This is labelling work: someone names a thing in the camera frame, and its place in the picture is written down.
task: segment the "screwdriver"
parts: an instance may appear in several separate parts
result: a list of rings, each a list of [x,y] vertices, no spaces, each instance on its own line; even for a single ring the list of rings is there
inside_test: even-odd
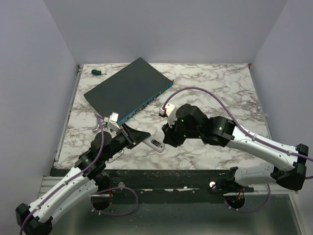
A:
[[[91,74],[99,76],[99,75],[104,75],[106,73],[102,73],[101,70],[91,70]]]

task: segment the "black joint housing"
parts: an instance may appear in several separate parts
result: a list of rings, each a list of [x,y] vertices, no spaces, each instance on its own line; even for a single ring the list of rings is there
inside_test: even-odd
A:
[[[21,203],[15,209],[16,221],[21,227],[27,216],[30,214],[29,206],[27,204]],[[38,222],[39,218],[31,216],[27,221],[24,228],[24,233],[26,235],[48,235],[52,231],[52,217],[47,220],[45,223]]]
[[[304,144],[296,146],[298,153],[307,156],[309,148]],[[305,166],[306,159],[298,157],[297,162],[293,163],[294,169],[284,172],[274,167],[271,177],[276,180],[276,183],[290,190],[300,190],[304,184],[307,167]]]
[[[97,161],[84,173],[84,177],[95,180],[98,186],[103,185],[103,182],[106,181],[106,177],[102,175],[103,169],[106,168],[106,161],[123,148],[132,148],[151,135],[148,132],[134,130],[125,124],[122,125],[122,130],[114,138],[112,138],[109,132],[104,132],[104,145],[101,152],[99,150],[102,138],[101,133],[98,133],[91,142],[90,149],[80,155],[78,161],[75,163],[75,167],[83,170],[89,167],[99,154]]]
[[[172,128],[162,127],[164,143],[173,147],[182,145],[186,139],[201,139],[210,145],[225,147],[233,139],[235,123],[225,117],[208,118],[197,106],[184,104],[176,111],[177,120]]]

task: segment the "gray wall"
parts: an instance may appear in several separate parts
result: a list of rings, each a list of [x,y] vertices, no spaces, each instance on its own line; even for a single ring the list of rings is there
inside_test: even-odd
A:
[[[78,63],[251,63],[286,0],[44,0]]]
[[[18,234],[15,207],[37,198],[77,67],[42,0],[0,7],[0,233]]]
[[[252,64],[252,78],[276,141],[303,143],[313,154],[313,1],[289,0]],[[308,163],[313,175],[313,164]],[[313,216],[313,181],[300,200]]]

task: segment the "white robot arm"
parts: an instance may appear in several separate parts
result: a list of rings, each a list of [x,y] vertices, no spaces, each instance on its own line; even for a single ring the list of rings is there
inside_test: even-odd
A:
[[[241,127],[244,133],[232,120],[225,117],[208,118],[197,106],[190,104],[177,109],[168,103],[165,109],[160,108],[159,115],[168,119],[162,128],[165,144],[177,147],[187,138],[201,139],[204,143],[238,149],[266,161],[260,166],[237,169],[234,181],[239,185],[245,187],[276,182],[291,190],[302,188],[306,177],[306,160],[295,155],[307,156],[307,146],[281,144]]]
[[[91,148],[79,157],[75,166],[60,182],[36,201],[29,205],[22,203],[16,208],[17,222],[21,226],[20,234],[24,231],[27,235],[48,235],[52,225],[70,208],[96,193],[99,187],[109,187],[108,176],[103,169],[106,161],[123,148],[132,149],[143,142],[153,150],[163,152],[165,144],[161,140],[125,124],[117,125],[117,117],[118,114],[113,113],[107,123],[116,132],[114,138],[109,132],[98,133],[91,142]]]

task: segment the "table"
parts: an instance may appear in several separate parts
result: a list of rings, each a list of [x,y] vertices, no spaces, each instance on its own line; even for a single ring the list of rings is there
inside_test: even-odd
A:
[[[87,151],[95,134],[95,110],[85,100],[84,93],[124,68],[127,64],[84,65],[71,109],[64,141],[57,163],[58,169],[74,166],[78,156]],[[158,116],[158,110],[166,98],[178,89],[197,86],[210,90],[230,109],[239,123],[256,134],[268,137],[263,113],[250,76],[248,65],[181,65],[152,64],[154,68],[174,81],[174,85],[145,109],[131,118],[127,125],[141,128],[151,134],[161,135],[166,120]],[[101,70],[105,75],[94,76],[92,69]],[[227,116],[222,107],[209,95],[188,90],[174,96],[170,101],[177,105],[197,105],[209,117]],[[204,145],[200,140],[186,140],[184,145],[173,148],[169,145],[163,153],[153,151],[140,144],[116,161],[107,164],[109,169],[228,169],[232,166],[249,167],[263,163],[247,153]]]

